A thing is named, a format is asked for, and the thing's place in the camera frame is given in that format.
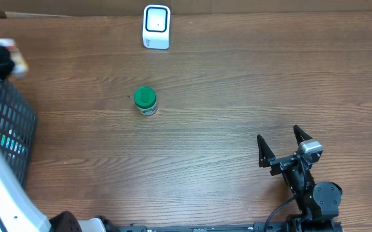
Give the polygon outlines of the orange tissue packet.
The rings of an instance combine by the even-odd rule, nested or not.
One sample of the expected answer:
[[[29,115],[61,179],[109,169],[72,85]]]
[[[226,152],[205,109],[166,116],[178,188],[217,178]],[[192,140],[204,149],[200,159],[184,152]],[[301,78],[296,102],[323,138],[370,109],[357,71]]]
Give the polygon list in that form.
[[[10,75],[16,79],[24,78],[29,71],[29,66],[19,47],[17,46],[16,41],[9,38],[0,38],[0,46],[8,49],[10,52],[10,58],[15,64]]]

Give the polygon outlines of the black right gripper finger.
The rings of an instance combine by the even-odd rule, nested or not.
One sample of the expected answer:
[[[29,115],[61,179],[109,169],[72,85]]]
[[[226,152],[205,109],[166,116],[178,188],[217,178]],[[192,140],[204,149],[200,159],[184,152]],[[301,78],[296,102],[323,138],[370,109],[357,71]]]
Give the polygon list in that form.
[[[260,134],[257,135],[257,145],[259,150],[259,167],[270,167],[270,163],[275,160],[275,155]]]
[[[298,145],[300,145],[300,143],[306,140],[312,139],[312,137],[309,136],[306,132],[304,132],[298,125],[293,126],[293,132],[295,134],[295,138]]]

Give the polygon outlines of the green lid jar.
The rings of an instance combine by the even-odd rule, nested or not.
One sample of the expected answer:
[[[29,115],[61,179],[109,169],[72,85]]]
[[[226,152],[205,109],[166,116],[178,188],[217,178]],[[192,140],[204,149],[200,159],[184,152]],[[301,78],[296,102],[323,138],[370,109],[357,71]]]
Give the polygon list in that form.
[[[158,109],[157,96],[148,86],[142,86],[135,91],[134,102],[139,112],[145,116],[155,114]]]

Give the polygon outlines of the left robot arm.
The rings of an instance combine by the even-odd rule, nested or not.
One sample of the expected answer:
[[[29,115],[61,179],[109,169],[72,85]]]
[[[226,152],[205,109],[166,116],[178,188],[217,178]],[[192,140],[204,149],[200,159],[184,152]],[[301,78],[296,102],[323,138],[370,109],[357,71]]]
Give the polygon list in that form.
[[[9,49],[0,45],[0,84],[14,67]],[[29,199],[0,150],[0,231],[106,232],[107,227],[101,218],[77,220],[69,211],[48,218]]]

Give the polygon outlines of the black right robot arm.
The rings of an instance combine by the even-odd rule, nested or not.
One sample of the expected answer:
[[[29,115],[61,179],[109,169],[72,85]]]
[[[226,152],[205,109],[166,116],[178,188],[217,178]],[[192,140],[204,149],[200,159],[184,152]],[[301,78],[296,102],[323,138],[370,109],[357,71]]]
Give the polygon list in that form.
[[[273,210],[265,222],[256,222],[254,231],[342,231],[341,223],[334,221],[339,215],[342,188],[334,182],[316,183],[310,172],[313,164],[319,161],[323,146],[298,125],[293,127],[293,132],[297,151],[279,159],[265,139],[257,135],[259,167],[270,168],[272,176],[282,175],[293,197]],[[272,223],[275,214],[293,201],[299,214],[287,216],[284,222]]]

